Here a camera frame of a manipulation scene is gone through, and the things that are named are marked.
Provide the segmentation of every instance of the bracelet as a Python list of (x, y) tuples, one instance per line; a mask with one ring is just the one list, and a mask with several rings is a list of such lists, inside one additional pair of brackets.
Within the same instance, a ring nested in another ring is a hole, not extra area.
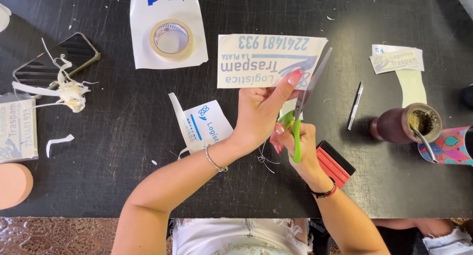
[(315, 196), (317, 199), (328, 198), (328, 197), (332, 196), (335, 193), (335, 191), (337, 191), (337, 185), (335, 184), (335, 180), (329, 175), (328, 175), (328, 177), (332, 180), (332, 182), (334, 182), (334, 187), (330, 191), (324, 192), (324, 193), (317, 193), (317, 192), (313, 192), (309, 188), (310, 193), (312, 193), (312, 195)]
[(219, 172), (227, 172), (227, 171), (228, 171), (228, 167), (220, 168), (220, 167), (218, 167), (218, 166), (212, 161), (212, 159), (210, 159), (209, 151), (207, 150), (210, 145), (211, 145), (211, 144), (209, 144), (209, 145), (207, 145), (207, 146), (205, 147), (205, 155), (207, 156), (207, 159), (209, 160), (209, 162), (210, 162), (213, 166), (215, 166), (215, 168), (218, 169)]

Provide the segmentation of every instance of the scissor blade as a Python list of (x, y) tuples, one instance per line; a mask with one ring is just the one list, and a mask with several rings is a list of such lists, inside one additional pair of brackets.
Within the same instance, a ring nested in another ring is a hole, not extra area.
[(305, 91), (300, 91), (299, 95), (297, 97), (297, 102), (296, 102), (296, 107), (294, 108), (294, 117), (295, 119), (299, 119), (300, 113), (302, 113), (302, 109), (304, 108), (305, 104), (310, 98), (310, 95), (314, 91), (314, 88), (316, 87), (316, 83), (319, 80), (320, 75), (322, 74), (323, 68), (327, 64), (328, 58), (330, 57), (330, 54), (332, 53), (332, 47), (330, 47), (323, 57), (322, 62), (320, 63), (319, 67), (317, 68), (316, 72), (313, 75), (313, 78), (310, 80), (309, 84), (307, 85), (307, 90)]

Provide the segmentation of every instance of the green scissors handle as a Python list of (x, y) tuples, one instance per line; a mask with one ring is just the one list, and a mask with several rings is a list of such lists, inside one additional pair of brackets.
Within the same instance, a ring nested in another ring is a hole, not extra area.
[[(278, 123), (284, 121), (284, 127), (289, 128), (291, 126), (292, 121), (294, 120), (294, 110), (289, 111), (287, 114), (283, 115), (280, 119), (278, 119)], [(301, 153), (300, 153), (300, 119), (294, 121), (292, 125), (291, 133), (294, 136), (294, 144), (295, 144), (295, 155), (294, 157), (289, 153), (289, 157), (291, 157), (292, 161), (296, 164), (300, 163), (301, 160)]]

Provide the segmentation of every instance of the colorful patterned cup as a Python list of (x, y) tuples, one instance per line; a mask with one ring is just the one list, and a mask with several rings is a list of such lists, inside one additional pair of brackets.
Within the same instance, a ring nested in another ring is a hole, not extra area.
[[(430, 146), (439, 164), (473, 165), (473, 127), (442, 130)], [(423, 143), (417, 144), (417, 148), (424, 159), (433, 163)]]

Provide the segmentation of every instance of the silver bangle bracelet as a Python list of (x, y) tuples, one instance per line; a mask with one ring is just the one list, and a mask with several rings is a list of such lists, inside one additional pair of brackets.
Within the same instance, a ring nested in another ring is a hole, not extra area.
[(219, 172), (227, 172), (227, 171), (228, 171), (228, 167), (220, 168), (220, 167), (218, 167), (218, 166), (212, 161), (212, 159), (210, 159), (209, 151), (208, 151), (209, 146), (210, 146), (210, 144), (207, 145), (207, 147), (205, 147), (205, 155), (207, 156), (207, 159), (209, 160), (209, 162), (210, 162), (213, 166), (215, 166), (215, 168), (217, 168)]

